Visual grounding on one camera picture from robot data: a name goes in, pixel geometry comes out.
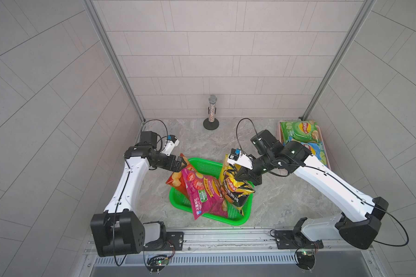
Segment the small red chips bag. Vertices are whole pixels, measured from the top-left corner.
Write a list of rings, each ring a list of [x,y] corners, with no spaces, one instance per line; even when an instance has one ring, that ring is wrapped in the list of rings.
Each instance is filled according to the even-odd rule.
[[[192,170],[193,172],[196,172],[196,169],[189,162],[189,160],[183,154],[180,154],[180,156],[184,159],[184,161],[187,164],[187,166],[185,167],[185,169]],[[186,197],[187,200],[189,199],[188,194],[187,194],[186,185],[185,185],[185,182],[184,182],[184,177],[182,175],[182,172],[172,173],[172,175],[166,181],[166,184],[167,185],[170,185],[171,187],[173,187],[177,191],[179,191],[181,194],[183,194]]]

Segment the black chips bag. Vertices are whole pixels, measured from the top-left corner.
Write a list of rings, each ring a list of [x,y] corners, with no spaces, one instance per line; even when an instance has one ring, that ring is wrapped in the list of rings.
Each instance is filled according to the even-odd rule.
[[[233,205],[243,216],[243,207],[249,196],[255,193],[255,190],[249,182],[235,180],[235,173],[240,168],[239,165],[230,165],[230,176],[225,178],[220,189],[226,201]]]

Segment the yellow chips bag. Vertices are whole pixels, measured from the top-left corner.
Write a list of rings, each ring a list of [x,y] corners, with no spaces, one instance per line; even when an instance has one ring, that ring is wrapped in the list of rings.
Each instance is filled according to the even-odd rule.
[[[224,183],[225,178],[230,176],[230,172],[229,172],[230,165],[229,165],[229,163],[228,163],[228,158],[229,158],[229,155],[228,155],[228,154],[226,154],[226,155],[225,155],[225,158],[224,158],[224,161],[223,161],[223,165],[222,165],[221,173],[220,173],[220,176],[219,176],[219,178],[218,178],[219,183],[220,183],[221,185]]]

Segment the pink plastic basket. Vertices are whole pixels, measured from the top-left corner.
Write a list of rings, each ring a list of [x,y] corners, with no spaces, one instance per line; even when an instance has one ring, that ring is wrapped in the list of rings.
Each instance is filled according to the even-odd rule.
[[[283,145],[291,141],[303,144],[324,166],[330,169],[321,130],[315,121],[280,121],[278,136]]]

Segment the green plastic basket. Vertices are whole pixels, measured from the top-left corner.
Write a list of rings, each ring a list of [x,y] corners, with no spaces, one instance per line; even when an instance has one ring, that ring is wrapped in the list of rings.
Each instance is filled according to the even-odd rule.
[[[234,174],[240,166],[212,162],[201,158],[184,158],[187,167],[173,173],[167,184],[171,186],[171,204],[187,212],[194,219],[206,217],[229,225],[239,226],[250,217],[254,185],[237,181]]]

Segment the green cucumber chips bag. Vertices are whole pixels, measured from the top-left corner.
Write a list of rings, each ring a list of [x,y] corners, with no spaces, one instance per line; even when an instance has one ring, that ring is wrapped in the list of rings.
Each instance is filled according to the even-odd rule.
[[[321,142],[318,125],[315,121],[283,121],[280,122],[280,128],[285,144],[293,140],[301,143]]]

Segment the light blue chips bag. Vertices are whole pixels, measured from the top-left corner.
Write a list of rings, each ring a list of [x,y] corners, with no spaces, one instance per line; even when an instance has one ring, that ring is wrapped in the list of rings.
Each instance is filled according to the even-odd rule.
[[[324,145],[319,143],[302,143],[317,159],[326,167],[328,167],[328,158],[325,152]]]

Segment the magenta tomato chips bag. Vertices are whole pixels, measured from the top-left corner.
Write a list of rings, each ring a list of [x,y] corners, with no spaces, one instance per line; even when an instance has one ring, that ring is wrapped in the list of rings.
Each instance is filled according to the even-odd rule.
[[[183,169],[181,172],[195,220],[206,213],[223,218],[228,217],[228,207],[225,206],[218,179],[188,169]]]

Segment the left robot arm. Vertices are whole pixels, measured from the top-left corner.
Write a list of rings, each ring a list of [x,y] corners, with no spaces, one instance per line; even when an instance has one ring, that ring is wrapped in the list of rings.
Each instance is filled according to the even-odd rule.
[[[158,134],[141,133],[140,141],[124,153],[124,170],[117,189],[103,213],[93,215],[90,227],[100,257],[139,254],[167,245],[163,222],[142,223],[135,213],[141,186],[148,171],[161,168],[178,173],[187,163],[172,154],[179,145],[168,135],[162,146]]]

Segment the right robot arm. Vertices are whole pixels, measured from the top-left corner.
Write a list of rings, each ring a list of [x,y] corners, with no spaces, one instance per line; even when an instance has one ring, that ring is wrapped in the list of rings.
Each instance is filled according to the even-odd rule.
[[[236,180],[260,185],[263,174],[284,169],[311,184],[341,210],[328,218],[300,219],[293,229],[298,247],[321,240],[344,240],[358,249],[371,246],[389,206],[385,199],[355,189],[300,142],[282,144],[268,130],[257,133],[251,142],[260,157],[246,155],[241,149],[232,149],[227,156],[229,164],[240,166]]]

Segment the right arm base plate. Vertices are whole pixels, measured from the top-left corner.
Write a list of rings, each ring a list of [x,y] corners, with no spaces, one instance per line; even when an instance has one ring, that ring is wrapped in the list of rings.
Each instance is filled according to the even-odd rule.
[[[301,232],[292,230],[271,230],[270,235],[275,239],[277,249],[323,249],[324,245],[321,240],[311,241]]]

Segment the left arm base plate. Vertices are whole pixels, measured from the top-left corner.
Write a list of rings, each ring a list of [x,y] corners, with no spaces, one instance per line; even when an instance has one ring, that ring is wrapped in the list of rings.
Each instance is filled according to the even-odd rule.
[[[147,252],[182,250],[183,241],[183,232],[160,233],[159,238],[155,241],[146,243],[143,247],[143,250]]]

